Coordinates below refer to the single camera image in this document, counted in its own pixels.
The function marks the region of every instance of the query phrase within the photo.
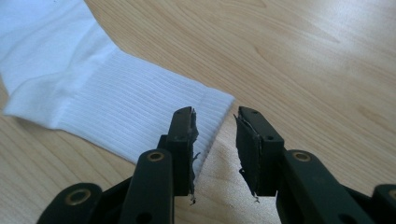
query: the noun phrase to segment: table surface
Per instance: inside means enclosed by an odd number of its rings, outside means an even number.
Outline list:
[[[371,195],[396,181],[396,2],[107,1],[88,6],[123,50],[232,94],[235,102],[176,223],[278,223],[250,195],[234,146],[237,107],[262,112],[286,148],[318,156]],[[0,89],[0,105],[7,93]],[[77,182],[103,189],[134,165],[70,133],[0,117],[0,222],[34,223]]]

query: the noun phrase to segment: wooden table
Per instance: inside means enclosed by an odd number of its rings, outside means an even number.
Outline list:
[[[396,2],[107,1],[93,15],[125,51],[235,96],[176,223],[278,223],[249,194],[234,146],[239,105],[262,112],[286,148],[317,155],[371,194],[396,182]],[[4,87],[0,105],[7,101]],[[77,182],[103,189],[134,166],[72,134],[0,117],[0,222],[34,223]]]

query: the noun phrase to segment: wood grain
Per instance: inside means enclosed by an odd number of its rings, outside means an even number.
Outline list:
[[[89,0],[121,49],[235,96],[176,223],[278,223],[254,203],[234,147],[232,113],[261,111],[286,148],[317,155],[365,194],[396,183],[396,2]],[[0,104],[7,94],[0,89]],[[33,223],[79,181],[103,189],[134,166],[62,131],[0,117],[0,222]]]

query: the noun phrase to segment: light wood surface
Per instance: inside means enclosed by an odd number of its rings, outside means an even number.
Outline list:
[[[254,203],[238,174],[239,105],[262,112],[287,149],[314,153],[353,189],[370,195],[396,182],[396,1],[87,4],[125,51],[235,96],[198,177],[197,204],[177,198],[176,223],[278,223],[275,200]],[[6,101],[1,87],[2,108]],[[69,133],[0,117],[1,223],[35,223],[62,189],[108,189],[133,170]]]

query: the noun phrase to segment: white sock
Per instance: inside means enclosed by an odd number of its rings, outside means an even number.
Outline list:
[[[83,1],[0,3],[5,115],[85,138],[123,158],[157,146],[174,111],[192,106],[201,170],[233,97],[121,51]]]

